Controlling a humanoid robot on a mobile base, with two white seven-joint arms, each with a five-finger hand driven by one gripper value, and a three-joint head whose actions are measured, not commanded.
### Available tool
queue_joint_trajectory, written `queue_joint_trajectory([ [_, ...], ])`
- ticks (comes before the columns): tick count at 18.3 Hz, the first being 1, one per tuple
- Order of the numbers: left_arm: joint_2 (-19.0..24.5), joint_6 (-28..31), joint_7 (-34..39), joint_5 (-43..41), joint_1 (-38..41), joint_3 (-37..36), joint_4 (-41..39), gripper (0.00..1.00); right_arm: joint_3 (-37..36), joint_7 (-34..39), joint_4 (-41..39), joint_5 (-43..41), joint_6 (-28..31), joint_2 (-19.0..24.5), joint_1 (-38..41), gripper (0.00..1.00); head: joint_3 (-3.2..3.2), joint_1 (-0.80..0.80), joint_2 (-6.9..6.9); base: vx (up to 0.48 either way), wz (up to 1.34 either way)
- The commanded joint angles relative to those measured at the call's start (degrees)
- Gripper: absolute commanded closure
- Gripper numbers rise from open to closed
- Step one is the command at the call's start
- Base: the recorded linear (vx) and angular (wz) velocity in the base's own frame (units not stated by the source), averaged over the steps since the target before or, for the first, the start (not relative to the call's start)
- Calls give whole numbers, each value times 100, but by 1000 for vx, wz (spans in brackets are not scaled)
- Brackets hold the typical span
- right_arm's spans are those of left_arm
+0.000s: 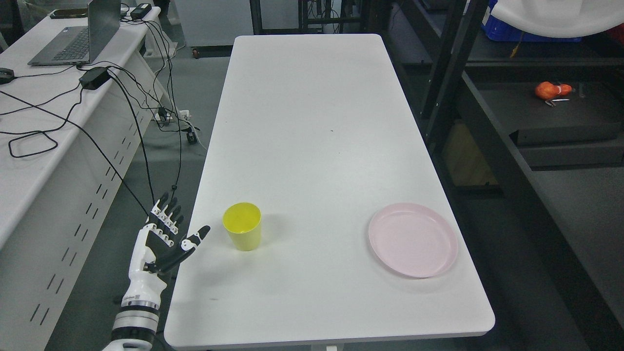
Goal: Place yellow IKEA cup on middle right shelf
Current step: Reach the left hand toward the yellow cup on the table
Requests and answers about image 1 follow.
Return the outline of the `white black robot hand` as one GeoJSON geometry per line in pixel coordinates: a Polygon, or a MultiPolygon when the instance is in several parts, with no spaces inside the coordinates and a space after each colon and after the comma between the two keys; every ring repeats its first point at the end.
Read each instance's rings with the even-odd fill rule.
{"type": "Polygon", "coordinates": [[[131,282],[121,307],[160,307],[169,273],[198,249],[211,230],[204,225],[194,233],[181,233],[179,225],[183,220],[177,198],[164,193],[155,202],[137,234],[128,272],[131,282]]]}

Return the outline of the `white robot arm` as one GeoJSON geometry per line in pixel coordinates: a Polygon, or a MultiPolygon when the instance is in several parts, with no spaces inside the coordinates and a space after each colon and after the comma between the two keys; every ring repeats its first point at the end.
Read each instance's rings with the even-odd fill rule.
{"type": "Polygon", "coordinates": [[[159,305],[147,300],[122,302],[111,341],[104,351],[150,351],[159,323],[159,305]]]}

